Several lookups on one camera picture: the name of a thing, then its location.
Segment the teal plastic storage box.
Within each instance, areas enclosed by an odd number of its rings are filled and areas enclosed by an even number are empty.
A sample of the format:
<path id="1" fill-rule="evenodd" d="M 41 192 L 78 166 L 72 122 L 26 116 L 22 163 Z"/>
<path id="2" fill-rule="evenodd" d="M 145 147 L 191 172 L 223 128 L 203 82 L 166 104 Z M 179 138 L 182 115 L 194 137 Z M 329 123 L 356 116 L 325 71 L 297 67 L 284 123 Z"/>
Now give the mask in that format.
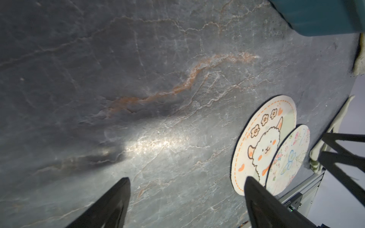
<path id="1" fill-rule="evenodd" d="M 297 33 L 307 37 L 364 33 L 365 2 L 353 0 L 270 1 Z"/>

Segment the butterfly cream coaster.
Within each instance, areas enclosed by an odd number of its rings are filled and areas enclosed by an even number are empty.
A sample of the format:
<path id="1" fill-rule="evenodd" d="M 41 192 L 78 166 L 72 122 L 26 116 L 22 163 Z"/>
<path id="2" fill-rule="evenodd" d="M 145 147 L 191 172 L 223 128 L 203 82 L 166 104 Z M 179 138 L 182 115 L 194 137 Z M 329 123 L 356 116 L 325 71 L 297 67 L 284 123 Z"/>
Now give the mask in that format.
<path id="1" fill-rule="evenodd" d="M 310 143 L 308 126 L 299 125 L 279 147 L 266 181 L 266 189 L 274 196 L 293 181 L 304 162 Z"/>

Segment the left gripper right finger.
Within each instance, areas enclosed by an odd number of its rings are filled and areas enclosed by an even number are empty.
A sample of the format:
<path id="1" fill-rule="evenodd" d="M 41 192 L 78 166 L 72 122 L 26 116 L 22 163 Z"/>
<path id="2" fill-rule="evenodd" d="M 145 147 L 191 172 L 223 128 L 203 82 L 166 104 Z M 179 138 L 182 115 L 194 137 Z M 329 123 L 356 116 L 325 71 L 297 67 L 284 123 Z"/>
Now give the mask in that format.
<path id="1" fill-rule="evenodd" d="M 244 192 L 253 228 L 316 227 L 300 213 L 288 210 L 253 177 L 246 179 Z"/>

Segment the alpaca cream coaster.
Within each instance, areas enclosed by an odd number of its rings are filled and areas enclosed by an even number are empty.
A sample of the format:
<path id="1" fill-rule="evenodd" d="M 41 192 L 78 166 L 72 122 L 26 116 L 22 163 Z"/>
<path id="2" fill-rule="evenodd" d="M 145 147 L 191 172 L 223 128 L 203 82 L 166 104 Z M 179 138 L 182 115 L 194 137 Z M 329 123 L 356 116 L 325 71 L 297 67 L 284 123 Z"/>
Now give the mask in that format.
<path id="1" fill-rule="evenodd" d="M 297 109 L 289 96 L 273 97 L 258 108 L 247 122 L 236 143 L 231 163 L 231 182 L 243 196 L 247 177 L 262 186 L 271 163 L 284 139 L 297 125 Z"/>

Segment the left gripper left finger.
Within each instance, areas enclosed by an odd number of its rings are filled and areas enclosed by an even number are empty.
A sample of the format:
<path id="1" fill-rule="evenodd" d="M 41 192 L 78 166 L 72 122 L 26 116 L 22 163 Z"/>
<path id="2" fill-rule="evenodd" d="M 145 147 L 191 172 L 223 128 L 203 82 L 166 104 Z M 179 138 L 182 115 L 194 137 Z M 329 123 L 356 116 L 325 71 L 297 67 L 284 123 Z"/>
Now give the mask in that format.
<path id="1" fill-rule="evenodd" d="M 67 227 L 122 228 L 125 223 L 130 196 L 130 179 L 124 177 Z"/>

